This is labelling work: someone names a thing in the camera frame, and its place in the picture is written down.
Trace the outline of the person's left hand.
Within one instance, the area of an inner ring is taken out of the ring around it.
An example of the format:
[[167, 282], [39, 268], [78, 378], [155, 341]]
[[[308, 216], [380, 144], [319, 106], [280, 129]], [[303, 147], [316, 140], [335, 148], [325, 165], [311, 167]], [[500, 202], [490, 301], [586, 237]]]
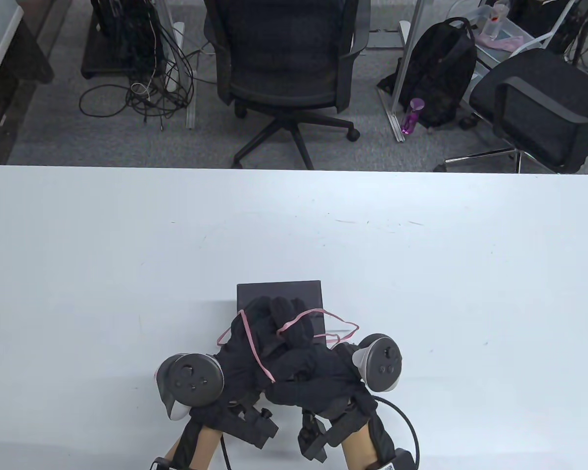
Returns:
[[309, 316], [304, 316], [284, 332], [281, 327], [307, 311], [300, 298], [260, 296], [254, 298], [243, 314], [231, 323], [230, 337], [215, 355], [222, 367], [224, 387], [213, 403], [190, 410], [191, 421], [210, 429], [225, 431], [233, 421], [231, 405], [261, 392], [256, 387], [256, 374], [268, 376], [264, 369], [272, 360], [292, 349], [314, 344], [314, 329]]

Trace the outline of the person's right hand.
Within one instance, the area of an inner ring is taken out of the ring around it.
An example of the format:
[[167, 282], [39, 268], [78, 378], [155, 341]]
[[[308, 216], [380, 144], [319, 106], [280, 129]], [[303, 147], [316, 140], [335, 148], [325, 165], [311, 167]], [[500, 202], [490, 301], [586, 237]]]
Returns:
[[274, 382], [257, 373], [256, 387], [276, 405], [298, 406], [331, 423], [355, 409], [367, 419], [375, 415], [377, 403], [343, 345], [292, 349], [267, 369]]

